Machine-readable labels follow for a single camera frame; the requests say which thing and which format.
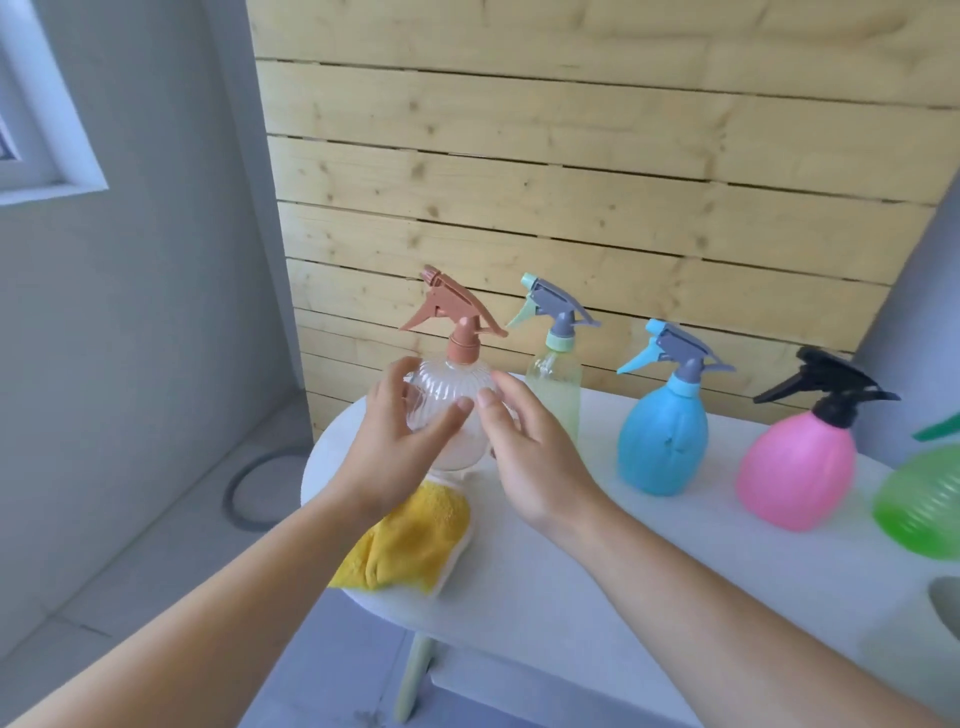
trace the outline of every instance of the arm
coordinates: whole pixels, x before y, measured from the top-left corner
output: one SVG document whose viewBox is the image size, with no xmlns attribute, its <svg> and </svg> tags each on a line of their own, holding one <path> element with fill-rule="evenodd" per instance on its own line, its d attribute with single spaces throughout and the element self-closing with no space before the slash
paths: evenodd
<svg viewBox="0 0 960 728">
<path fill-rule="evenodd" d="M 373 386 L 319 495 L 12 728 L 235 726 L 349 550 L 416 490 L 472 409 L 462 400 L 411 433 L 402 378 L 417 361 L 401 359 Z"/>
<path fill-rule="evenodd" d="M 944 726 L 618 508 L 527 387 L 481 392 L 504 490 L 579 561 L 708 728 Z"/>
</svg>

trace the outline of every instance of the hand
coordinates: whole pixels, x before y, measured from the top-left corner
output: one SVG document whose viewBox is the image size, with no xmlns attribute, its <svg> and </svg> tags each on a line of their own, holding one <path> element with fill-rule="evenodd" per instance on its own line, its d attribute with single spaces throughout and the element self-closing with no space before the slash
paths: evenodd
<svg viewBox="0 0 960 728">
<path fill-rule="evenodd" d="M 584 507 L 606 501 L 557 418 L 526 384 L 493 372 L 503 399 L 518 413 L 522 430 L 491 390 L 477 395 L 480 421 L 496 453 L 503 490 L 520 516 L 557 540 Z"/>
<path fill-rule="evenodd" d="M 417 490 L 447 441 L 473 410 L 460 397 L 441 417 L 417 432 L 407 426 L 404 376 L 420 360 L 407 356 L 387 368 L 367 394 L 367 413 L 330 485 L 361 498 L 373 522 L 390 513 Z"/>
</svg>

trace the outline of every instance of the gray wall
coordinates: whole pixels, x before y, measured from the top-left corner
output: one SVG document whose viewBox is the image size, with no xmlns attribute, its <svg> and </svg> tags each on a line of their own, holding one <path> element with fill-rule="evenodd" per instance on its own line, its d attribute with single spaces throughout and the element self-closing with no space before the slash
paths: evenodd
<svg viewBox="0 0 960 728">
<path fill-rule="evenodd" d="M 203 6 L 36 4 L 110 190 L 0 207 L 0 655 L 296 387 Z"/>
<path fill-rule="evenodd" d="M 915 452 L 948 442 L 920 444 L 910 435 L 960 412 L 960 177 L 854 361 L 903 397 L 861 408 L 854 431 L 861 452 L 896 467 Z"/>
<path fill-rule="evenodd" d="M 287 279 L 287 260 L 283 252 L 280 216 L 276 211 L 274 173 L 270 167 L 267 148 L 267 128 L 263 123 L 260 86 L 256 79 L 256 61 L 253 59 L 253 40 L 246 0 L 204 0 L 210 31 L 217 47 L 220 65 L 227 86 L 227 97 L 233 111 L 240 155 L 253 196 L 260 238 L 267 254 L 270 275 L 274 280 L 276 300 L 280 306 L 283 330 L 287 337 L 290 360 L 300 389 L 303 388 L 303 367 L 300 364 L 300 344 L 297 323 L 294 320 L 294 302 Z"/>
</svg>

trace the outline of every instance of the bottle neck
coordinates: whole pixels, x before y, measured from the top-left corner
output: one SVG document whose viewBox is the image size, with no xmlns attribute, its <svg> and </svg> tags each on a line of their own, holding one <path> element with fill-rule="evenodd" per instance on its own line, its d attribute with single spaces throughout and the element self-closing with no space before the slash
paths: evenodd
<svg viewBox="0 0 960 728">
<path fill-rule="evenodd" d="M 700 392 L 700 382 L 683 381 L 676 374 L 666 380 L 666 388 L 680 397 L 696 397 Z"/>
<path fill-rule="evenodd" d="M 850 429 L 857 415 L 856 402 L 837 394 L 818 400 L 810 411 L 822 423 L 839 429 Z"/>
<path fill-rule="evenodd" d="M 480 358 L 479 316 L 465 316 L 457 322 L 446 343 L 446 358 L 454 364 L 473 364 Z"/>
<path fill-rule="evenodd" d="M 577 340 L 573 336 L 558 336 L 550 331 L 546 335 L 546 345 L 554 352 L 567 353 L 572 352 Z"/>
</svg>

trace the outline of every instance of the bottle cap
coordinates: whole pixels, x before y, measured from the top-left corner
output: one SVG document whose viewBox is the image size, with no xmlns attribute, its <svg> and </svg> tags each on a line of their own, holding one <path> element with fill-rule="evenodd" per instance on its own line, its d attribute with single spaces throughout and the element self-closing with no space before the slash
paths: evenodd
<svg viewBox="0 0 960 728">
<path fill-rule="evenodd" d="M 900 395 L 884 392 L 880 385 L 851 362 L 816 347 L 800 347 L 800 370 L 786 381 L 754 397 L 760 404 L 782 400 L 798 392 L 827 392 L 813 405 L 813 414 L 828 425 L 846 429 L 856 420 L 861 402 L 899 400 Z"/>
<path fill-rule="evenodd" d="M 487 307 L 446 273 L 427 265 L 420 276 L 429 286 L 426 300 L 410 321 L 400 327 L 401 331 L 418 326 L 427 319 L 450 319 L 456 328 L 447 342 L 446 358 L 456 364 L 472 364 L 480 358 L 480 337 L 477 334 L 507 335 Z M 481 326 L 481 319 L 486 326 Z"/>
<path fill-rule="evenodd" d="M 572 352 L 578 326 L 598 327 L 600 322 L 587 313 L 573 296 L 549 280 L 524 273 L 520 279 L 530 291 L 520 312 L 507 324 L 513 328 L 533 316 L 553 317 L 553 326 L 546 335 L 546 345 L 555 352 Z"/>
<path fill-rule="evenodd" d="M 699 384 L 703 372 L 736 371 L 732 365 L 721 361 L 704 342 L 674 324 L 650 319 L 646 328 L 653 334 L 647 348 L 616 370 L 619 375 L 655 361 L 675 361 L 680 364 L 674 376 L 688 384 Z M 713 359 L 713 363 L 707 364 L 707 359 Z"/>
</svg>

